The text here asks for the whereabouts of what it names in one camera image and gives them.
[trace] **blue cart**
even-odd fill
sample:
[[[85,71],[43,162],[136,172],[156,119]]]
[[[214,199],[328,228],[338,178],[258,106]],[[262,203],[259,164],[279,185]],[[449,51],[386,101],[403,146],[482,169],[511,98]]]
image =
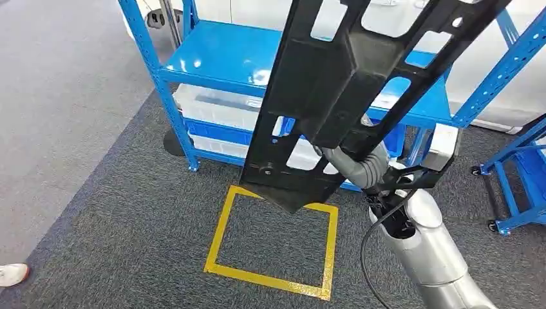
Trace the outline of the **blue cart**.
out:
[[[491,220],[489,228],[501,235],[509,235],[510,230],[528,223],[546,225],[546,156],[542,149],[545,144],[538,144],[537,140],[546,135],[546,117],[542,117],[527,132],[511,142],[505,149],[494,155],[489,161],[473,167],[475,175],[489,175],[494,169],[504,193],[510,218],[505,220]],[[515,163],[518,174],[529,199],[529,209],[521,212],[514,194],[508,183],[503,163],[511,160]]]

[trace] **yellow tape square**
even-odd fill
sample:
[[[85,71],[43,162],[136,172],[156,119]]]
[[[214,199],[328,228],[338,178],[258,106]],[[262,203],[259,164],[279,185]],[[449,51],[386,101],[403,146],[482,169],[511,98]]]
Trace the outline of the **yellow tape square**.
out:
[[[205,263],[205,268],[203,269],[203,271],[212,272],[221,276],[239,279],[242,281],[256,283],[258,285],[265,285],[271,288],[278,288],[280,290],[286,290],[293,293],[318,297],[320,299],[324,299],[325,301],[329,301],[330,294],[332,293],[332,276],[334,274],[335,236],[337,234],[337,207],[320,203],[313,203],[304,206],[304,208],[307,209],[323,211],[330,214],[330,219],[328,222],[328,234],[326,236],[326,255],[325,268],[323,272],[323,285],[320,287],[310,286],[304,285],[302,283],[277,279],[260,274],[255,274],[253,272],[247,272],[244,270],[216,264],[218,251],[220,250],[220,243],[223,238],[223,233],[227,225],[227,219],[229,217],[231,207],[233,206],[233,201],[235,200],[236,194],[261,199],[260,196],[236,185],[231,185],[229,187],[225,202],[223,204],[223,209],[220,214],[220,219],[218,220],[218,226],[216,227],[216,232],[214,233],[214,237],[212,239],[211,249],[209,250],[209,255],[207,256],[207,261]]]

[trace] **shelf board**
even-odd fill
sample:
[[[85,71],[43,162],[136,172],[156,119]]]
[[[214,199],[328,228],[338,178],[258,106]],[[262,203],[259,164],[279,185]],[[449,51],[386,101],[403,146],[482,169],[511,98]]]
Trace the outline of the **shelf board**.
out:
[[[206,88],[263,97],[275,60],[281,32],[235,24],[200,21],[160,70],[161,78]],[[412,52],[407,61],[425,66],[434,57]],[[406,89],[404,80],[392,80],[368,111],[381,119]],[[411,126],[451,124],[444,77],[402,119]]]

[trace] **black cable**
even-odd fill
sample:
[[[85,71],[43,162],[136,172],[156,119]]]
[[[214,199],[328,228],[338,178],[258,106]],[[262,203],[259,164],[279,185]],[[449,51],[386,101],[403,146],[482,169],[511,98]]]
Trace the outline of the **black cable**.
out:
[[[372,233],[377,229],[377,227],[385,221],[387,218],[389,218],[393,213],[397,212],[402,206],[404,206],[405,202],[408,201],[417,191],[417,189],[411,190],[401,201],[396,205],[394,208],[392,208],[389,212],[387,212],[384,216],[379,218],[366,232],[362,239],[362,243],[360,245],[360,266],[362,267],[362,272],[364,273],[364,279],[366,280],[366,283],[368,284],[368,287],[372,291],[373,295],[377,300],[385,307],[386,309],[391,309],[391,307],[385,302],[381,294],[375,289],[375,287],[372,284],[372,281],[370,280],[370,275],[368,275],[368,269],[366,268],[366,245],[368,244],[368,240],[370,239],[370,236]],[[381,201],[381,204],[384,205],[384,202],[382,198],[379,198]]]

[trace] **white sneaker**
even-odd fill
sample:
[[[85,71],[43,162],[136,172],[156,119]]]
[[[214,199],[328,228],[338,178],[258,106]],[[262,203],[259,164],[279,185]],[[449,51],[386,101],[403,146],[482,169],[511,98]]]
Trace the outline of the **white sneaker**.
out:
[[[25,280],[30,272],[26,264],[9,264],[0,266],[0,288],[16,285]]]

